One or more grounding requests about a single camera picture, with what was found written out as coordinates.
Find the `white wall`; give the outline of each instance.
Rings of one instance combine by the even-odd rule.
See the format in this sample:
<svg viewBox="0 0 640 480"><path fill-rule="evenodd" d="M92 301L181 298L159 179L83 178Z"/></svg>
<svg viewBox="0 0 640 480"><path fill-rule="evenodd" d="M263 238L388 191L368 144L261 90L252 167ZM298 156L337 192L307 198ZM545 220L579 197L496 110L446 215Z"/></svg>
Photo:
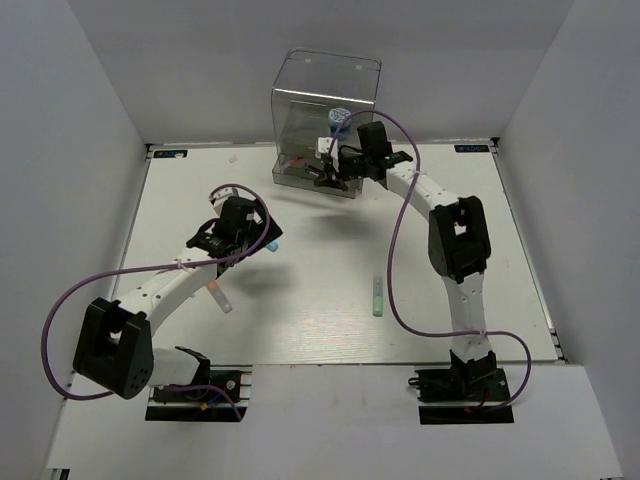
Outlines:
<svg viewBox="0 0 640 480"><path fill-rule="evenodd" d="M560 340L640 479L640 2L576 0L501 142Z"/></svg>
<svg viewBox="0 0 640 480"><path fill-rule="evenodd" d="M61 399L39 355L62 291L113 267L144 171L144 146L64 0L0 2L0 477L39 478ZM86 288L54 327L69 379Z"/></svg>
<svg viewBox="0 0 640 480"><path fill-rule="evenodd" d="M501 135L573 0L70 0L148 143L273 141L305 46L382 60L379 107L420 140Z"/></svg>

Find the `green marker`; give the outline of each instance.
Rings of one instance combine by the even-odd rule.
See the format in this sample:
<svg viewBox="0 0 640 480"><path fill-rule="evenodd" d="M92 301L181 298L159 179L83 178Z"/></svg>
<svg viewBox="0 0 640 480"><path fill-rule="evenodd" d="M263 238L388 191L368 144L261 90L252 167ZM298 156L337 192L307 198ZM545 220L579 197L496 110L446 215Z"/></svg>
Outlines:
<svg viewBox="0 0 640 480"><path fill-rule="evenodd" d="M373 278L373 316L382 316L382 277Z"/></svg>

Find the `transparent bread box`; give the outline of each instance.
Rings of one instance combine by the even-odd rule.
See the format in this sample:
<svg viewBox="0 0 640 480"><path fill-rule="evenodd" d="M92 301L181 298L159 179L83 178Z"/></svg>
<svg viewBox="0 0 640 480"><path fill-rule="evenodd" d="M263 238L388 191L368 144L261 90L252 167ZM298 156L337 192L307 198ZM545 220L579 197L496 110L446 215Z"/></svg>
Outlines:
<svg viewBox="0 0 640 480"><path fill-rule="evenodd" d="M271 92L278 150L275 183L348 198L362 192L362 179L349 182L346 191L314 186L314 171L322 169L316 144L318 137L332 136L349 112L375 107L380 68L379 61L359 56L306 49L287 54ZM348 122L339 144L359 147L358 125L372 117L366 113Z"/></svg>

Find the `black label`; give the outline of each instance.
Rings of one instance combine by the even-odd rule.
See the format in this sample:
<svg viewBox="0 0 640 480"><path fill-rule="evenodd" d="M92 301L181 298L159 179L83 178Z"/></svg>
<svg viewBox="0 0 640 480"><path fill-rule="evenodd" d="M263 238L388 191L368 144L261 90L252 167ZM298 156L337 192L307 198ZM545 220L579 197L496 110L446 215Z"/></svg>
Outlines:
<svg viewBox="0 0 640 480"><path fill-rule="evenodd" d="M489 147L487 145L454 145L458 153L487 153Z"/></svg>
<svg viewBox="0 0 640 480"><path fill-rule="evenodd" d="M156 150L153 152L153 158L176 158L178 156L186 157L187 150Z"/></svg>

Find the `display case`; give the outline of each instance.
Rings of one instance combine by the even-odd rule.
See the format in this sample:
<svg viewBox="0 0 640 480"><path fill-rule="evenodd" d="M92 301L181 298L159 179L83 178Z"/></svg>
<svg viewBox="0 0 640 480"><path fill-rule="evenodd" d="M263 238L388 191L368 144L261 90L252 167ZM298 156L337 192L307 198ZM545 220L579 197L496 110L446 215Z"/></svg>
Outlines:
<svg viewBox="0 0 640 480"><path fill-rule="evenodd" d="M362 180L348 182L348 190L316 187L322 162L316 158L318 137L335 133L349 112L375 107L381 63L359 56L305 49L292 50L278 73L271 93L271 111L278 158L273 181L332 195L355 198ZM372 114L347 122L339 142L358 147L357 127Z"/></svg>

